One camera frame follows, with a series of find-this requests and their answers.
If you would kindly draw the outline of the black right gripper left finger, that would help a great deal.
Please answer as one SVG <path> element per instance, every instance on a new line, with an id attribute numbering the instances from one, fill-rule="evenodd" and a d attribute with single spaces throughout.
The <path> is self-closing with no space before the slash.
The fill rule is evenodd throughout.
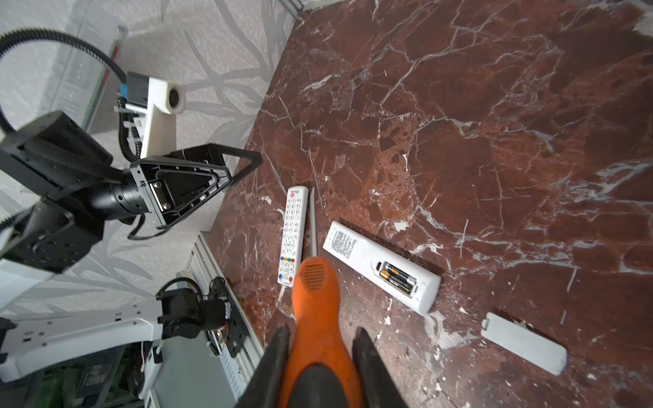
<path id="1" fill-rule="evenodd" d="M 277 407 L 287 365 L 290 331 L 280 326 L 265 350 L 236 408 Z"/>

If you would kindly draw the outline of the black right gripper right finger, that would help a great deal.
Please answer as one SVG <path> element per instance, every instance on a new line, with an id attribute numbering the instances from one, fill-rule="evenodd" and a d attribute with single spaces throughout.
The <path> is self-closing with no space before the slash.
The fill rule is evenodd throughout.
<path id="1" fill-rule="evenodd" d="M 357 327 L 352 343 L 352 358 L 357 370 L 365 407 L 407 408 L 406 401 L 387 370 L 367 330 Z"/>

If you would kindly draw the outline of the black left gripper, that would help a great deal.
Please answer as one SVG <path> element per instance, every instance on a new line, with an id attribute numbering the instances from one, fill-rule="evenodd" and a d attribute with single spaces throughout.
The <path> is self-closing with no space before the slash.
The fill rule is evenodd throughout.
<path id="1" fill-rule="evenodd" d="M 230 157 L 245 159 L 248 165 L 231 174 L 226 168 Z M 258 151 L 211 143 L 142 159 L 130 166 L 130 173 L 148 212 L 156 219 L 156 228 L 166 230 L 232 183 L 243 181 L 262 163 Z"/>

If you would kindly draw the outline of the orange handled screwdriver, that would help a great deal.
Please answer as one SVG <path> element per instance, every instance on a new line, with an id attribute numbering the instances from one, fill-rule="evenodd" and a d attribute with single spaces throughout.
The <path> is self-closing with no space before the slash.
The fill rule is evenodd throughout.
<path id="1" fill-rule="evenodd" d="M 317 253 L 315 194 L 309 195 L 311 256 L 299 265 L 292 307 L 296 328 L 280 407 L 362 407 L 362 386 L 339 325 L 341 293 L 332 265 Z"/>

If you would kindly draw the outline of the white remote control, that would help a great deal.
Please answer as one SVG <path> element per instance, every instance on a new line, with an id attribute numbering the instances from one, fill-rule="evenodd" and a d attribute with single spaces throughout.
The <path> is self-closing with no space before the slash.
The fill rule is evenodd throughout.
<path id="1" fill-rule="evenodd" d="M 438 275 L 353 231 L 353 229 L 333 221 L 326 234 L 323 249 L 420 316 L 426 316 L 433 307 L 440 290 L 441 278 Z M 416 279 L 417 284 L 413 287 L 410 296 L 379 276 L 385 262 Z"/>

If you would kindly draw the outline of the white battery cover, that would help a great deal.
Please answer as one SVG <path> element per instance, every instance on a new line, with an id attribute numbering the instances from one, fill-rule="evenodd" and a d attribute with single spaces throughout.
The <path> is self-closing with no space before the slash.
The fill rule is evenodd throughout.
<path id="1" fill-rule="evenodd" d="M 481 336 L 552 375 L 566 368 L 568 354 L 562 345 L 492 312 L 481 323 Z"/>

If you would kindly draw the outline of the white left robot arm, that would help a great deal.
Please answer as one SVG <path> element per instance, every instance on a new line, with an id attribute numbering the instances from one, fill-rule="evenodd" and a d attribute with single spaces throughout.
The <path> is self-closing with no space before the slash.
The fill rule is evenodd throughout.
<path id="1" fill-rule="evenodd" d="M 127 169 L 66 115 L 57 111 L 21 129 L 1 122 L 1 169 L 39 196 L 32 207 L 1 222 L 1 303 L 60 275 L 102 241 L 105 225 L 132 226 L 139 241 L 147 215 L 164 235 L 202 205 L 253 173 L 262 156 L 222 144 L 147 156 L 153 139 L 176 131 L 185 108 L 180 86 L 123 71 L 97 47 L 64 32 L 14 30 L 1 51 L 28 43 L 66 44 L 97 59 L 120 81 L 118 143 Z M 195 338 L 229 325 L 231 303 L 204 293 L 186 277 L 165 284 L 153 299 L 120 309 L 71 316 L 1 321 L 1 380 L 5 384 L 85 355 L 131 343 Z"/>

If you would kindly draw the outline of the white remote with coloured buttons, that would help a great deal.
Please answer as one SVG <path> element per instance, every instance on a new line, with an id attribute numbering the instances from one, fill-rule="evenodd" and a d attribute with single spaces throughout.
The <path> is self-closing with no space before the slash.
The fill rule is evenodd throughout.
<path id="1" fill-rule="evenodd" d="M 294 285 L 295 275 L 301 263 L 308 199 L 309 191 L 304 186 L 291 187 L 287 192 L 277 272 L 277 282 L 287 287 Z"/>

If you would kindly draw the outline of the black gold battery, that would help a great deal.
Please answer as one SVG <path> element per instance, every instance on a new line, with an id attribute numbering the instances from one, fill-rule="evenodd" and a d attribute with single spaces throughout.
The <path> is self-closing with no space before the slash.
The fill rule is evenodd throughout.
<path id="1" fill-rule="evenodd" d="M 393 287 L 395 287 L 395 288 L 397 288 L 398 290 L 404 292 L 406 295 L 410 296 L 410 295 L 412 294 L 412 291 L 413 291 L 413 290 L 408 291 L 408 290 L 407 290 L 407 287 L 406 287 L 402 282 L 398 282 L 397 280 L 395 280 L 395 279 L 393 279 L 393 278 L 390 278 L 390 279 L 389 279 L 389 278 L 387 277 L 386 273 L 385 273 L 383 270 L 381 270 L 381 271 L 379 272 L 379 276 L 380 276 L 383 280 L 385 280 L 386 282 L 389 282 L 389 284 L 392 285 Z"/>
<path id="2" fill-rule="evenodd" d="M 407 287 L 408 291 L 413 290 L 413 287 L 415 287 L 415 285 L 417 284 L 417 281 L 414 277 L 398 269 L 391 263 L 385 262 L 383 266 L 383 271 L 386 273 L 389 279 L 393 278 L 398 282 L 402 282 Z"/>

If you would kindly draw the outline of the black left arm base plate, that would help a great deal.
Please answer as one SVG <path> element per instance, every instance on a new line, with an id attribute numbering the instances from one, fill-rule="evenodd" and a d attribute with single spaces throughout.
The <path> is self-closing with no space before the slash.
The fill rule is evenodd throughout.
<path id="1" fill-rule="evenodd" d="M 219 317 L 224 322 L 220 323 L 217 329 L 212 330 L 215 342 L 219 348 L 227 350 L 231 358 L 236 358 L 250 338 L 250 331 L 224 277 L 218 276 L 212 279 L 209 284 L 208 299 L 216 300 L 224 306 L 224 312 L 219 313 Z"/>

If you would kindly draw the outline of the clear plastic wall bin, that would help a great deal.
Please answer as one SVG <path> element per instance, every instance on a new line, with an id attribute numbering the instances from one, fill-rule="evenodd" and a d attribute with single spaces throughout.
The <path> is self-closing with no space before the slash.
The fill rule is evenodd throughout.
<path id="1" fill-rule="evenodd" d="M 66 31 L 97 47 L 113 60 L 117 59 L 127 35 L 127 29 L 122 25 L 88 21 L 76 27 L 71 25 Z M 61 44 L 47 78 L 39 111 L 49 113 L 60 110 L 78 126 L 89 130 L 112 76 L 112 71 L 95 57 Z"/>

